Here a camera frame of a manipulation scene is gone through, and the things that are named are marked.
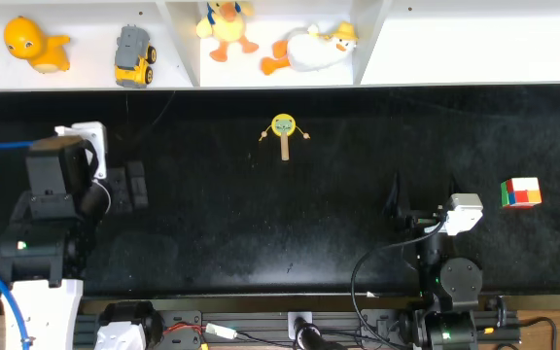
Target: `wooden handle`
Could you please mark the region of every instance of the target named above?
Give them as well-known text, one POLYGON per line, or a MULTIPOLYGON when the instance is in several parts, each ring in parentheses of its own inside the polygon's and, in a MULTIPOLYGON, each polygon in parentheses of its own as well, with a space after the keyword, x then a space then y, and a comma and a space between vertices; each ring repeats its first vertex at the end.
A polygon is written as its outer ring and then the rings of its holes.
POLYGON ((280 148, 282 149, 282 160, 289 160, 289 135, 286 132, 280 135, 280 148))

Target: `blue scarf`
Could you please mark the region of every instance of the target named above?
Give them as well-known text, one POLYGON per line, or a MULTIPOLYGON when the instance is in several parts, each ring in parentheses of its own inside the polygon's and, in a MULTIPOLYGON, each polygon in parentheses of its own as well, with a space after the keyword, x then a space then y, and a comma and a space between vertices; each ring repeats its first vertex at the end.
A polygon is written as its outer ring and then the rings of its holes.
MULTIPOLYGON (((211 25, 215 25, 215 20, 213 19, 213 14, 215 14, 215 11, 211 9, 211 5, 209 5, 209 3, 206 3, 206 8, 209 9, 209 12, 206 15, 207 19, 209 19, 209 23, 211 23, 211 25)), ((241 6, 239 6, 238 3, 234 3, 234 10, 236 10, 237 13, 240 14, 241 6)))

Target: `yellow and gray toy truck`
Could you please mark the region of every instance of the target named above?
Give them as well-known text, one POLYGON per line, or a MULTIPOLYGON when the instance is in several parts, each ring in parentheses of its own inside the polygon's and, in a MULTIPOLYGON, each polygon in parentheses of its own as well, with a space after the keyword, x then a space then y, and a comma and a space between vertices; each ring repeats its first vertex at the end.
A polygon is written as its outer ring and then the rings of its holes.
POLYGON ((153 81, 150 65, 157 60, 151 37, 146 30, 128 25, 122 28, 116 44, 116 84, 125 88, 145 88, 153 81))

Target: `white shelf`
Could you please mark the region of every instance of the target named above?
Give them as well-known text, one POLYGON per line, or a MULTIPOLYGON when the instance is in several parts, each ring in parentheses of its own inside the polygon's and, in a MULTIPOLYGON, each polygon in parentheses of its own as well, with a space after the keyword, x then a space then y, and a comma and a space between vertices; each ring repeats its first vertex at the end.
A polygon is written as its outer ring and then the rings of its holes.
POLYGON ((155 3, 8 5, 0 6, 0 90, 121 88, 115 83, 114 55, 116 38, 127 24, 148 31, 157 47, 149 88, 192 86, 155 3), (21 15, 36 20, 48 34, 71 37, 64 47, 71 62, 69 71, 39 74, 25 60, 8 53, 3 29, 21 15))
POLYGON ((560 83, 560 0, 254 0, 246 36, 260 45, 228 62, 209 57, 214 39, 195 26, 204 2, 184 0, 0 0, 0 90, 123 89, 115 84, 116 38, 127 24, 147 30, 157 48, 149 89, 338 88, 403 85, 560 83), (12 18, 66 34, 68 72, 42 75, 12 57, 3 30, 12 18), (261 60, 293 29, 331 32, 352 22, 360 37, 346 61, 267 77, 261 60))

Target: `toy truck wheel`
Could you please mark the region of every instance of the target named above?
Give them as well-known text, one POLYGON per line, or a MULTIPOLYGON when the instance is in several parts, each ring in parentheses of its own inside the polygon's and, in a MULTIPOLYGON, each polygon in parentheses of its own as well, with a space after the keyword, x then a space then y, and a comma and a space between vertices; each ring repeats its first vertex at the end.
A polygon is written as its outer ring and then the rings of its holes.
POLYGON ((148 62, 153 64, 157 61, 157 50, 154 47, 148 47, 148 62))
POLYGON ((150 84, 153 82, 153 68, 148 67, 146 68, 146 84, 150 84))

